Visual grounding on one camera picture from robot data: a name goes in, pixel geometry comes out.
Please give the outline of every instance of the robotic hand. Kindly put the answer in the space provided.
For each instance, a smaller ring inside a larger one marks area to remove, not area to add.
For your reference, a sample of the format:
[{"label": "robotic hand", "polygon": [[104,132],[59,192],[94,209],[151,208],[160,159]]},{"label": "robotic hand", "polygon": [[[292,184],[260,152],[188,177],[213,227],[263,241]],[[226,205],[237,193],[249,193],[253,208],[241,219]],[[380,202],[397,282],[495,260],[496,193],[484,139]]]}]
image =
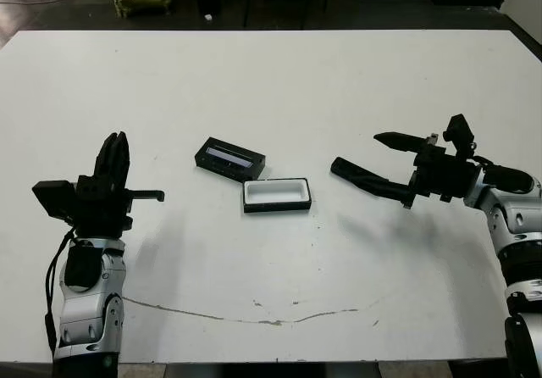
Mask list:
[{"label": "robotic hand", "polygon": [[[130,157],[124,132],[111,134],[96,159],[94,175],[68,181],[40,181],[32,191],[56,219],[71,225],[47,271],[45,325],[53,353],[53,377],[115,377],[119,361],[126,275],[123,231],[132,226],[135,198],[162,202],[162,191],[131,191],[125,187]],[[60,286],[64,307],[60,340],[53,321],[54,274],[58,256],[69,242]]]},{"label": "robotic hand", "polygon": [[438,136],[420,138],[385,132],[374,138],[387,147],[416,153],[408,185],[387,179],[343,158],[331,172],[375,196],[398,200],[410,208],[417,194],[440,200],[463,198],[485,212],[495,254],[506,280],[506,354],[513,378],[542,376],[542,190],[540,182],[520,171],[474,156],[476,144],[463,115],[451,118],[443,134],[456,156],[437,147]]}]

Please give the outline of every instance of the black cable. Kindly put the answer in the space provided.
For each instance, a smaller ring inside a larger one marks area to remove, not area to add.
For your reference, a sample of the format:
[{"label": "black cable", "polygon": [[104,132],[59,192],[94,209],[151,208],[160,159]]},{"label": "black cable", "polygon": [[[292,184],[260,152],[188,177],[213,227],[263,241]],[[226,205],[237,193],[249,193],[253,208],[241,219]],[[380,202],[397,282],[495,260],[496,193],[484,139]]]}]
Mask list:
[{"label": "black cable", "polygon": [[47,300],[47,313],[45,314],[45,328],[47,330],[47,339],[49,341],[49,348],[51,348],[51,353],[54,355],[54,349],[57,346],[57,332],[54,326],[53,319],[53,291],[54,291],[54,276],[57,270],[57,261],[58,257],[62,251],[68,245],[68,242],[74,239],[74,230],[75,227],[66,233],[62,242],[60,242],[60,247],[58,247],[57,253],[54,255],[53,260],[47,268],[47,274],[45,276],[45,298]]}]

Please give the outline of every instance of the white wall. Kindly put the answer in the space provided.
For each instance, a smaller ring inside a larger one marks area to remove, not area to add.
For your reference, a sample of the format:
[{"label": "white wall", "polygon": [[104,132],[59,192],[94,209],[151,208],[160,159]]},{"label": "white wall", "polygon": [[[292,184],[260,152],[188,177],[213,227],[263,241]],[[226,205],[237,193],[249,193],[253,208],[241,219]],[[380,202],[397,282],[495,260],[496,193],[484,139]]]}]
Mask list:
[{"label": "white wall", "polygon": [[542,0],[507,0],[502,12],[542,44]]}]

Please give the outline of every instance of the white table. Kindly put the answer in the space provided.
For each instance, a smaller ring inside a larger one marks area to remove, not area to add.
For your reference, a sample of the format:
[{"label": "white table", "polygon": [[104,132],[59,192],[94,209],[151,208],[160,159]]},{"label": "white table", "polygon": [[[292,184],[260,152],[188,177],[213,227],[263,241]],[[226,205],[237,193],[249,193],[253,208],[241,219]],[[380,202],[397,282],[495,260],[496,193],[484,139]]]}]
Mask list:
[{"label": "white table", "polygon": [[[123,362],[503,356],[483,214],[407,211],[329,166],[406,182],[414,155],[373,135],[464,113],[480,154],[541,176],[541,82],[506,31],[20,32],[0,52],[0,361],[50,360],[43,281],[68,227],[30,188],[89,175],[118,130],[127,187],[166,191],[123,236]],[[208,136],[267,155],[264,178],[307,177],[310,211],[243,214],[238,183],[195,167]]]}]

